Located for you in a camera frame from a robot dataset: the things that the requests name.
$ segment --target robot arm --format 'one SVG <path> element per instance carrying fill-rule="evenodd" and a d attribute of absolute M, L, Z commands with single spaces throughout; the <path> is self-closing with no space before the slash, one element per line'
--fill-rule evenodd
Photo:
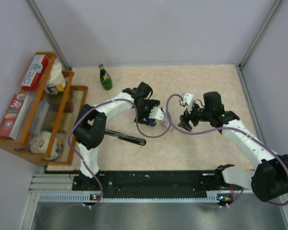
<path fill-rule="evenodd" d="M 180 116 L 178 126 L 191 131 L 191 121 L 197 126 L 199 121 L 210 122 L 213 127 L 230 127 L 242 130 L 245 134 L 235 130 L 221 129 L 219 132 L 229 138 L 252 163 L 254 170 L 241 169 L 234 165 L 219 166 L 217 172 L 221 173 L 222 182 L 236 184 L 253 190 L 261 201 L 268 201 L 288 192 L 288 178 L 277 159 L 265 148 L 254 142 L 259 141 L 240 121 L 232 111 L 225 111 L 221 96 L 217 92 L 204 94 L 204 108 L 200 108 L 189 93 L 182 95 L 180 101 L 186 106 L 184 114 Z M 279 156 L 288 168 L 288 155 Z"/>
<path fill-rule="evenodd" d="M 117 114 L 132 108 L 131 103 L 119 101 L 119 99 L 126 99 L 136 105 L 138 122 L 141 124 L 154 126 L 156 124 L 155 119 L 163 120 L 165 118 L 165 113 L 158 108 L 160 101 L 149 98 L 146 99 L 149 94 L 150 96 L 152 95 L 152 92 L 151 87 L 144 82 L 141 82 L 137 88 L 127 88 L 112 98 L 110 100 L 112 103 L 106 104 L 91 112 L 76 128 L 74 135 L 78 142 L 78 147 L 84 161 L 94 174 L 99 171 L 97 163 L 98 146 L 104 138 L 106 122 Z M 91 108 L 91 106 L 85 104 L 78 115 L 77 121 Z M 90 125 L 88 121 L 92 120 L 94 120 L 94 122 Z M 80 171 L 89 178 L 93 177 L 83 162 L 81 162 Z"/>

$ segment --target black handle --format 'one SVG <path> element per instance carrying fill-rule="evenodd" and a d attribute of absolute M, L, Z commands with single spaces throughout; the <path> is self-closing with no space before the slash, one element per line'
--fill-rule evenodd
<path fill-rule="evenodd" d="M 128 138 L 128 137 L 119 137 L 120 140 L 124 140 L 133 144 L 144 146 L 146 145 L 146 140 L 141 138 Z"/>

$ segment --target wooden spice rack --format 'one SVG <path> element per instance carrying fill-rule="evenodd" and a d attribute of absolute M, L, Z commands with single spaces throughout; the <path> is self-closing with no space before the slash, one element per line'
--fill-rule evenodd
<path fill-rule="evenodd" d="M 31 138 L 31 134 L 29 132 L 30 127 L 31 127 L 33 118 L 35 116 L 36 110 L 38 108 L 39 102 L 42 101 L 46 96 L 44 88 L 45 88 L 45 85 L 46 85 L 47 80 L 49 78 L 54 60 L 57 57 L 57 55 L 53 52 L 36 52 L 36 55 L 37 54 L 46 55 L 49 58 L 49 63 L 45 69 L 44 76 L 40 81 L 39 88 L 36 91 L 35 97 L 32 101 L 32 105 L 28 111 L 26 120 L 24 121 L 24 126 L 23 126 L 23 129 L 21 131 L 20 137 L 19 137 L 18 141 L 0 137 L 0 148 L 4 149 L 4 150 L 6 150 L 12 154 L 15 154 L 16 156 L 21 157 L 21 158 L 23 158 L 23 159 L 25 159 L 25 160 L 33 163 L 33 164 L 37 164 L 37 165 L 49 165 L 49 164 L 50 165 L 71 165 L 72 158 L 73 158 L 73 150 L 69 151 L 68 158 L 64 162 L 62 162 L 62 161 L 59 161 L 59 162 L 48 161 L 48 160 L 45 160 L 45 158 L 49 158 L 51 156 L 52 147 L 53 147 L 55 138 L 57 136 L 57 132 L 58 132 L 59 125 L 60 125 L 60 119 L 61 119 L 62 114 L 63 114 L 64 106 L 65 106 L 65 103 L 67 101 L 69 91 L 70 90 L 83 91 L 81 104 L 80 104 L 80 108 L 82 108 L 82 106 L 84 105 L 84 103 L 86 101 L 88 87 L 87 86 L 72 85 L 72 78 L 74 76 L 74 72 L 71 70 L 62 71 L 63 76 L 65 78 L 68 78 L 68 79 L 66 81 L 66 86 L 65 86 L 64 93 L 62 96 L 62 101 L 60 103 L 59 110 L 58 110 L 58 113 L 56 116 L 55 124 L 54 124 L 52 132 L 51 132 L 51 138 L 49 141 L 47 152 L 46 153 L 29 152 L 27 150 L 28 149 L 27 147 L 29 145 L 30 138 Z M 25 93 L 25 91 L 23 89 L 20 89 L 19 93 Z M 76 140 L 75 140 L 75 137 L 73 136 L 72 146 L 75 147 L 75 144 L 76 144 Z"/>

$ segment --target beige countertop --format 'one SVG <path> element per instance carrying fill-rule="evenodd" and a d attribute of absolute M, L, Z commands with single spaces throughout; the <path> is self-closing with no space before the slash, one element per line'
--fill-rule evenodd
<path fill-rule="evenodd" d="M 140 82 L 149 84 L 154 95 L 165 107 L 167 98 L 173 93 L 189 92 L 196 99 L 203 100 L 205 92 L 221 94 L 225 110 L 235 112 L 244 125 L 255 134 L 251 116 L 243 95 L 234 65 L 179 65 L 179 66 L 121 66 L 107 67 L 113 81 L 113 88 L 105 91 L 99 82 L 99 68 L 74 68 L 72 84 L 89 87 L 86 103 L 102 103 L 119 94 L 125 88 L 134 88 Z M 173 122 L 178 124 L 185 108 L 173 98 L 169 112 Z M 137 131 L 134 110 L 125 111 L 107 122 L 106 127 L 135 137 L 142 137 Z M 157 121 L 156 127 L 140 125 L 147 135 L 158 135 L 165 127 Z M 211 129 L 209 123 L 200 123 L 193 132 Z M 161 138 L 145 138 L 143 147 L 105 135 L 99 146 L 98 164 L 101 170 L 203 170 L 215 169 L 221 164 L 232 163 L 243 168 L 252 168 L 246 157 L 220 133 L 189 136 L 176 130 Z M 74 156 L 71 166 L 49 166 L 48 170 L 79 169 L 80 160 Z"/>

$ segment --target red box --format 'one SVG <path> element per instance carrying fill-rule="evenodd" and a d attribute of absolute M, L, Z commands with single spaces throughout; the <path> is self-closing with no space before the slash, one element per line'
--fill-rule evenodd
<path fill-rule="evenodd" d="M 46 55 L 35 55 L 24 79 L 21 83 L 21 88 L 26 91 L 37 90 L 40 79 L 42 78 L 44 71 L 49 63 L 49 59 Z"/>
<path fill-rule="evenodd" d="M 14 94 L 0 124 L 0 137 L 17 139 L 32 98 L 26 93 Z"/>

